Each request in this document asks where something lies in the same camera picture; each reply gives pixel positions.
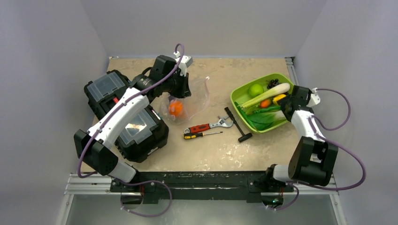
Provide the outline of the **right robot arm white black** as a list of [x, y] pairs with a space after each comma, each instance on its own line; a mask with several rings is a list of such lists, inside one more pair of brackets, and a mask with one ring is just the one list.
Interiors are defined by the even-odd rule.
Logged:
[[262, 179], [266, 189], [276, 190], [288, 181], [315, 186], [329, 184], [338, 147], [325, 140], [314, 121], [312, 106], [320, 98], [309, 88], [295, 85], [292, 93], [278, 101], [285, 118], [301, 136], [288, 165], [271, 165]]

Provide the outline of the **orange tangerine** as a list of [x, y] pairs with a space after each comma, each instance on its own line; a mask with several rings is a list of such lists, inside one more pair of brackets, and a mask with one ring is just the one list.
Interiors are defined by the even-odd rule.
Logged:
[[181, 101], [179, 100], [172, 100], [169, 103], [168, 106], [168, 112], [170, 115], [179, 117], [181, 113], [183, 112], [184, 105]]

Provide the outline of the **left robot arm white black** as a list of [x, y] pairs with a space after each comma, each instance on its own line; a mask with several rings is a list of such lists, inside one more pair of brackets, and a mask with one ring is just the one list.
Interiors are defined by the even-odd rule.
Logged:
[[134, 84], [127, 88], [121, 99], [98, 123], [87, 131], [76, 131], [74, 142], [79, 158], [77, 174], [80, 178], [84, 178], [81, 164], [85, 163], [103, 176], [119, 179], [129, 192], [139, 188], [137, 170], [124, 163], [110, 149], [128, 123], [164, 92], [176, 98], [191, 95], [187, 68], [193, 59], [179, 51], [175, 51], [174, 55], [175, 58], [158, 56], [150, 68], [149, 76], [136, 76]]

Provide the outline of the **clear zip top bag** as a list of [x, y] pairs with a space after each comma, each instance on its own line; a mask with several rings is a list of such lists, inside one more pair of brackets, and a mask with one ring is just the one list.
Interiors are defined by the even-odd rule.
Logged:
[[[175, 124], [181, 124], [188, 122], [195, 115], [202, 112], [207, 108], [210, 102], [210, 93], [207, 87], [207, 82], [210, 77], [195, 78], [189, 81], [189, 87], [191, 90], [191, 96], [187, 98], [176, 98], [170, 94], [165, 94], [160, 101], [159, 113], [160, 116], [169, 120]], [[169, 114], [168, 106], [170, 101], [179, 100], [183, 103], [184, 109], [179, 117], [175, 117]]]

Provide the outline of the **bok choy green white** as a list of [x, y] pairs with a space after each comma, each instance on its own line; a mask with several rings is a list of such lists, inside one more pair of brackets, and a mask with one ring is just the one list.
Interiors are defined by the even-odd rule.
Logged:
[[237, 107], [239, 114], [243, 117], [243, 121], [256, 132], [263, 132], [287, 121], [281, 110], [253, 114], [254, 111], [245, 112], [237, 102], [234, 102], [234, 105]]

